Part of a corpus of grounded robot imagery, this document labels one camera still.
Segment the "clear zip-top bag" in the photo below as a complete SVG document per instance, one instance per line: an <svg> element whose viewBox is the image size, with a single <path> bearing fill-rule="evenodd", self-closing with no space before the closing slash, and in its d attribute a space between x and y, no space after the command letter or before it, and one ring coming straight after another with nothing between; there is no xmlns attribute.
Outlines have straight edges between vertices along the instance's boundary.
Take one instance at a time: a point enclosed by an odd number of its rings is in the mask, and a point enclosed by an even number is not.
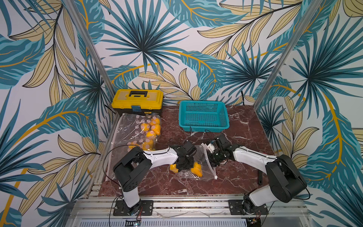
<svg viewBox="0 0 363 227"><path fill-rule="evenodd" d="M212 166L209 154L206 154L201 145L193 145L190 141L182 146L174 146L173 149L178 155L174 164L177 165L179 172L176 176L180 179L211 181L216 180L216 168ZM194 162L202 165L203 177L197 177L191 172Z"/></svg>

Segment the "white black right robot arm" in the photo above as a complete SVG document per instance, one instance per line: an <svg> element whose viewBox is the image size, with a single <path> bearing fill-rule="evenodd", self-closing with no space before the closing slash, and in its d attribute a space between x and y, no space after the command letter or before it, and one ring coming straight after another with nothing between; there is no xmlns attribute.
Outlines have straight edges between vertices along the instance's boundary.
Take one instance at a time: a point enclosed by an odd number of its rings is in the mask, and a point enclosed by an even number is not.
<svg viewBox="0 0 363 227"><path fill-rule="evenodd" d="M241 205L230 204L230 209L237 209L237 214L267 215L267 203L288 203L307 189L305 179L287 155L277 157L231 144L223 134L207 145L206 155L211 167L231 160L254 167L267 175L266 186L245 194Z"/></svg>

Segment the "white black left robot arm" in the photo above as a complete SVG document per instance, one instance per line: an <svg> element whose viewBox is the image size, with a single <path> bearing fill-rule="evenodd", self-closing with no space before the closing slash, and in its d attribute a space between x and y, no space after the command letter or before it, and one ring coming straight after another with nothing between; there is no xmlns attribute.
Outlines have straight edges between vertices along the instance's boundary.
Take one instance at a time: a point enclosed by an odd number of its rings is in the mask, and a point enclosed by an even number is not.
<svg viewBox="0 0 363 227"><path fill-rule="evenodd" d="M136 146L113 167L116 180L121 185L123 203L131 211L140 207L138 186L150 169L164 165L175 165L178 170L194 166L193 156L197 148L187 141L183 145L173 145L163 150L146 151Z"/></svg>

